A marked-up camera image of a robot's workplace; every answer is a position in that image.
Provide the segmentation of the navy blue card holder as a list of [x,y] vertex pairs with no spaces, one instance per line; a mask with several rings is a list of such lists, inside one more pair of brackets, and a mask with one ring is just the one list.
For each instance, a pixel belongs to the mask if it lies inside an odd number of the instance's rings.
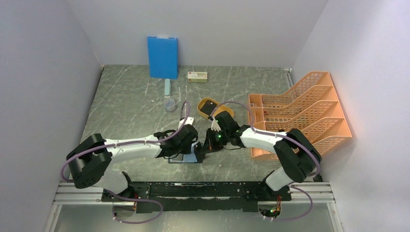
[[183,163],[198,163],[194,154],[194,147],[198,143],[195,142],[191,145],[191,152],[189,154],[179,154],[175,158],[169,159],[169,164],[183,164]]

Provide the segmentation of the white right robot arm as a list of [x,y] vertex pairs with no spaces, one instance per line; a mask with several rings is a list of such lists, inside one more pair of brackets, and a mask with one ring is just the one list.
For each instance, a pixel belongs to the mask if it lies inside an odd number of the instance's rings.
[[273,133],[251,125],[239,126],[226,111],[212,117],[209,140],[211,151],[231,144],[237,148],[258,148],[277,156],[281,167],[261,182],[261,195],[266,200],[273,200],[284,186],[304,182],[314,171],[319,171],[322,160],[300,130]]

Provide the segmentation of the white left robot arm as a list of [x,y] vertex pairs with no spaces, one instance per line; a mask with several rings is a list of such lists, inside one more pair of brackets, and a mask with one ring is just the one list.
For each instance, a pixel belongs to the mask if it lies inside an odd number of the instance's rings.
[[153,135],[128,140],[104,139],[96,133],[72,150],[66,157],[66,166],[77,189],[98,186],[114,192],[122,201],[134,194],[130,178],[112,169],[118,162],[140,158],[171,158],[191,153],[191,145],[197,142],[194,126],[184,125],[178,130],[156,132]]

